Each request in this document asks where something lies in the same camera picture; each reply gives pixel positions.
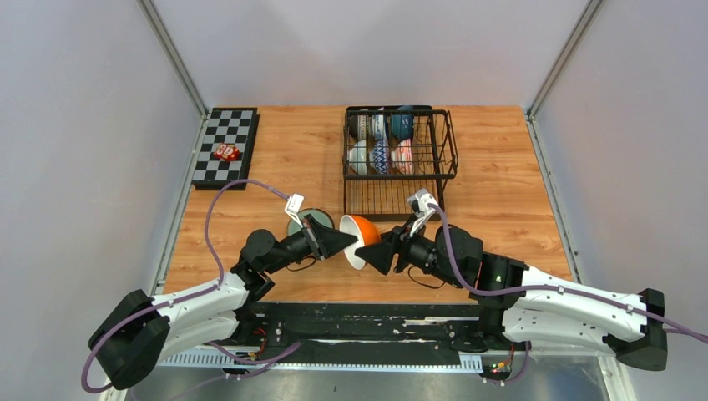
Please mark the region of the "white orange bowl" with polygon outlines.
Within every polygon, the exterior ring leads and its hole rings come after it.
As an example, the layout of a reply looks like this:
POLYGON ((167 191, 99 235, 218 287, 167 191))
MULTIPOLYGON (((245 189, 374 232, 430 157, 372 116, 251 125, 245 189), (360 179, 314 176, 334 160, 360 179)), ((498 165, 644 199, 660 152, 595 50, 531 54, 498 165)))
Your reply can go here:
POLYGON ((357 240, 344 249, 343 253, 349 264, 361 270, 367 264, 355 254, 356 249, 370 246, 381 240, 379 229, 368 219, 357 215, 343 215, 339 222, 339 231, 354 236, 357 240))

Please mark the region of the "black wire dish rack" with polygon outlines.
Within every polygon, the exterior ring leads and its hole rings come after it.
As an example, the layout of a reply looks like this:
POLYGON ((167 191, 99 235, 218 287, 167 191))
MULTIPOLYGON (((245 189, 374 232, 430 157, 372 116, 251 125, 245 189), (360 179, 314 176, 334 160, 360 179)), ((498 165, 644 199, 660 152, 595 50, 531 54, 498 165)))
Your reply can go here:
POLYGON ((440 206, 458 172, 452 115, 431 105, 349 106, 343 121, 343 210, 371 221, 405 221, 409 196, 440 206))

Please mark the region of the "orange floral pattern bowl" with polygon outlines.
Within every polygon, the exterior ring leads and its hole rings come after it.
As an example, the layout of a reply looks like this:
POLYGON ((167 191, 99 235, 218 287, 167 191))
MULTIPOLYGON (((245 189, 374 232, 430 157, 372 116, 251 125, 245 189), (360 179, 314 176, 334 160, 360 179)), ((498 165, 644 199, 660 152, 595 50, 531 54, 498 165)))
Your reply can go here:
POLYGON ((392 164, 404 175, 414 173, 414 161, 412 153, 412 140, 401 141, 391 152, 392 164))

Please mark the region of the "teal dashed pattern bowl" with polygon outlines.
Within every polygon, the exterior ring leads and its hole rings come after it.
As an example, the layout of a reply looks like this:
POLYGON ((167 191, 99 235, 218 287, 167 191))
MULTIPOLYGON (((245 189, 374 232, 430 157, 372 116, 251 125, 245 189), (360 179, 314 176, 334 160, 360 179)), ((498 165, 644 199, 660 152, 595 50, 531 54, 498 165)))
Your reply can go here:
POLYGON ((350 170, 357 175, 368 174, 368 143, 357 141, 348 151, 347 161, 350 170))

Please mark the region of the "orange geometric pattern bowl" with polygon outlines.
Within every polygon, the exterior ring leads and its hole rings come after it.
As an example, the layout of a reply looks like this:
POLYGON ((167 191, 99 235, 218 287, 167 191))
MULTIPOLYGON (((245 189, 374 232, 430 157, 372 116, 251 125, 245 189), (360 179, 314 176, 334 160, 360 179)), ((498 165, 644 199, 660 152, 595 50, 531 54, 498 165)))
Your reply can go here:
POLYGON ((385 140, 378 140, 370 151, 370 161, 372 168, 379 175, 389 175, 390 167, 390 151, 388 143, 385 140))

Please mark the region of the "beige interior bowl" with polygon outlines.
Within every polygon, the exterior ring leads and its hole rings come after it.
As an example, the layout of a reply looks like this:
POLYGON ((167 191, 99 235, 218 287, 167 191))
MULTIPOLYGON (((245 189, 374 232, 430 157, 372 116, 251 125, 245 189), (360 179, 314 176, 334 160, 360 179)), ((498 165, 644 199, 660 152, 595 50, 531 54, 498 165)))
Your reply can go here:
POLYGON ((369 135, 369 116, 361 110, 354 110, 346 117, 347 133, 356 141, 366 140, 369 135))

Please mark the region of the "white blue striped bowl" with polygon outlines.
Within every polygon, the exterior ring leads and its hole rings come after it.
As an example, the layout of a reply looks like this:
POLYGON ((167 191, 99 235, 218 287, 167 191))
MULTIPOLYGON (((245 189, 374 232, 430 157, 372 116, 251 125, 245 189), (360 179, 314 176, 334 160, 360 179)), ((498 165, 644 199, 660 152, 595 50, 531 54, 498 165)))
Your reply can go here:
POLYGON ((371 136, 375 141, 387 141, 388 128, 385 111, 386 109, 384 107, 374 109, 374 113, 369 119, 371 136))

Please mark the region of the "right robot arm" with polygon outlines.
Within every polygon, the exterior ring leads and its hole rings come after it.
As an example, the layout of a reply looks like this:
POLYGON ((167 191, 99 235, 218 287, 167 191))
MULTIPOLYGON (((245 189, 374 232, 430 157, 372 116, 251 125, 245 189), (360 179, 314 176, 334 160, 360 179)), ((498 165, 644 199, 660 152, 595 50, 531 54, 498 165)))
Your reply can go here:
POLYGON ((440 227, 432 240, 409 225, 395 226, 354 253, 383 275, 417 267, 467 290, 479 318, 469 334, 456 335, 475 350, 544 341, 592 348, 645 371, 666 368, 667 334, 656 319, 665 304, 657 290, 620 294, 581 286, 485 252, 480 239, 456 226, 440 227))

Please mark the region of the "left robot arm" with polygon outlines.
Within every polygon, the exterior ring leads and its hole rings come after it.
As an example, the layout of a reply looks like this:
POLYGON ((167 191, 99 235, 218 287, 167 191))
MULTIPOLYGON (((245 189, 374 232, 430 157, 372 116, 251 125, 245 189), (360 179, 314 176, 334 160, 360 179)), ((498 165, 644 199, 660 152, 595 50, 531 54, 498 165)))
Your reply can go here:
POLYGON ((240 313, 275 285, 270 275, 309 256, 325 260, 357 244, 358 236, 306 216, 300 230, 277 240, 266 229, 253 231, 240 258, 213 281, 160 296, 135 290, 123 297, 88 341, 118 390, 145 379, 166 358, 202 343, 229 338, 245 345, 255 322, 240 313))

